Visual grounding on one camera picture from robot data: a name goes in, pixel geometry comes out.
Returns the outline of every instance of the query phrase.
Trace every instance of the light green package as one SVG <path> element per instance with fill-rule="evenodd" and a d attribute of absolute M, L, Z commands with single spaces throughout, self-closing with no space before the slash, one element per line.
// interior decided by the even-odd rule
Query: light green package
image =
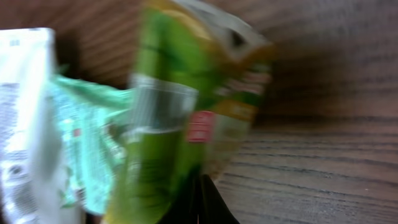
<path fill-rule="evenodd" d="M 158 223 L 187 182 L 216 178 L 271 80 L 273 45 L 237 17 L 193 0 L 148 5 L 108 224 Z"/>
<path fill-rule="evenodd" d="M 115 170 L 124 149 L 117 143 L 132 90 L 117 90 L 56 75 L 51 80 L 56 119 L 70 170 L 70 203 L 82 200 L 87 212 L 104 214 Z"/>

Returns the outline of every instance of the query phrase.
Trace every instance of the crinkled plastic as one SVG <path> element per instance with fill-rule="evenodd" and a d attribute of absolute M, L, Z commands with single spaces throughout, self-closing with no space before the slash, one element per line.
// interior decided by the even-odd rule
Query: crinkled plastic
<path fill-rule="evenodd" d="M 51 91 L 73 189 L 65 196 L 81 200 L 87 212 L 103 215 L 114 173 L 125 156 L 118 136 L 126 126 L 123 117 L 133 91 L 61 75 L 52 78 Z"/>
<path fill-rule="evenodd" d="M 237 17 L 200 1 L 147 3 L 108 224 L 158 223 L 194 179 L 216 179 L 271 81 L 274 46 Z"/>

